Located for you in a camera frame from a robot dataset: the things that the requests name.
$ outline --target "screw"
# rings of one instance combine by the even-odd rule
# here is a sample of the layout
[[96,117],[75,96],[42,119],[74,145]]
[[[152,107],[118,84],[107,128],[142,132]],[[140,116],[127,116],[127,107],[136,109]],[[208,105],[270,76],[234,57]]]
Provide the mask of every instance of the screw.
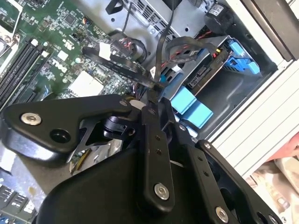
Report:
[[157,183],[154,186],[155,194],[162,200],[166,201],[169,198],[169,191],[167,187],[165,187],[161,183]]
[[120,104],[123,105],[123,106],[128,106],[128,104],[123,100],[120,101]]
[[36,113],[25,113],[21,116],[21,121],[27,125],[36,126],[42,122],[42,119]]
[[5,37],[4,37],[4,41],[5,41],[6,43],[10,43],[10,42],[11,42],[11,38],[10,38],[9,36],[5,36]]
[[149,112],[152,114],[152,115],[155,115],[156,112],[153,110],[153,109],[149,109]]
[[276,219],[272,215],[269,215],[269,218],[273,224],[278,224],[278,221],[276,221]]
[[210,149],[210,148],[211,148],[211,146],[209,145],[209,143],[205,143],[204,145],[205,145],[205,147],[206,147],[207,149]]
[[179,125],[179,128],[180,128],[181,130],[183,130],[183,131],[185,131],[185,130],[186,130],[186,128],[185,128],[185,126],[184,126],[184,125]]
[[222,222],[228,223],[228,215],[226,214],[225,210],[223,210],[222,207],[216,208],[216,214]]

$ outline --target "sticker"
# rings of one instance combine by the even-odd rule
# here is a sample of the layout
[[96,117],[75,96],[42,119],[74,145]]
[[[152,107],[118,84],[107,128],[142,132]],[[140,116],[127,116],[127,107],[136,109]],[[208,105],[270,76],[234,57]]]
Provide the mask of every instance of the sticker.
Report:
[[67,57],[68,57],[69,55],[68,54],[66,54],[63,50],[61,50],[59,53],[58,53],[58,55],[57,55],[57,57],[59,57],[61,60],[63,60],[63,61],[65,61],[66,59],[67,59]]
[[181,70],[181,68],[178,67],[178,65],[176,65],[176,66],[174,66],[174,67],[172,68],[172,70],[173,70],[174,72],[179,72],[179,71]]
[[110,61],[110,56],[111,56],[110,44],[100,42],[99,56]]
[[223,11],[223,9],[224,9],[223,6],[216,4],[216,5],[213,6],[213,8],[211,8],[209,13],[214,15],[214,16],[218,16]]
[[152,78],[155,78],[155,72],[156,72],[156,67],[154,66],[150,70],[150,74],[151,74]]

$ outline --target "white label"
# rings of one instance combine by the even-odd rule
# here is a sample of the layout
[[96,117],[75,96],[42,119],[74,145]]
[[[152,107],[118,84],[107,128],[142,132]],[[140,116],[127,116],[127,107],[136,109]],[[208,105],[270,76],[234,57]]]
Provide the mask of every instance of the white label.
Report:
[[213,6],[213,8],[211,8],[209,13],[213,14],[214,16],[218,16],[223,11],[223,9],[223,6],[216,4]]
[[99,56],[102,57],[102,58],[105,58],[108,61],[110,61],[110,56],[111,56],[110,44],[100,42]]
[[152,78],[155,78],[155,72],[156,72],[156,67],[154,66],[150,70],[150,74],[151,74]]
[[176,66],[174,66],[174,67],[172,68],[172,70],[173,70],[174,72],[178,72],[178,71],[181,70],[181,68],[178,67],[178,66],[176,65]]

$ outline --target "blue tab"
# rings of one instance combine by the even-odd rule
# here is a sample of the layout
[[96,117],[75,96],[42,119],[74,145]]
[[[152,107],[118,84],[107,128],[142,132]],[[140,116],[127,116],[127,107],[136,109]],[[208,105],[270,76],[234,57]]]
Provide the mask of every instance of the blue tab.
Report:
[[196,102],[184,113],[183,119],[188,120],[198,128],[202,128],[212,115],[213,112],[209,108],[196,100]]
[[171,105],[177,112],[184,114],[195,101],[195,96],[186,87],[181,86],[177,94],[172,98]]

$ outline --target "hole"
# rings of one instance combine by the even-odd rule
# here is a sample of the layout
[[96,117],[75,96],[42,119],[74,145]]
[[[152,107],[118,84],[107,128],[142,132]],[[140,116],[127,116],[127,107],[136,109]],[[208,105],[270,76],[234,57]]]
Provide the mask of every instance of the hole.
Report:
[[232,197],[232,194],[226,189],[226,188],[221,188],[220,192],[222,194],[222,197],[225,201],[225,204],[227,205],[228,209],[230,211],[235,209],[235,202],[234,199]]
[[210,176],[206,171],[203,171],[204,172],[204,175],[206,176]]
[[161,152],[161,150],[160,149],[156,149],[156,153],[158,154],[158,155],[162,155],[162,152]]
[[263,222],[263,224],[268,224],[267,219],[265,218],[265,216],[263,216],[262,213],[257,212],[256,214],[259,217],[259,219]]
[[171,79],[172,79],[172,76],[169,76],[169,77],[167,78],[167,81],[169,82]]
[[63,129],[54,129],[50,132],[50,137],[57,143],[67,143],[71,140],[70,134]]
[[247,38],[248,40],[252,40],[252,39],[253,39],[253,37],[252,37],[251,34],[245,34],[245,36],[246,36],[246,38]]
[[133,134],[135,134],[135,129],[133,128],[128,129],[128,136],[132,136]]

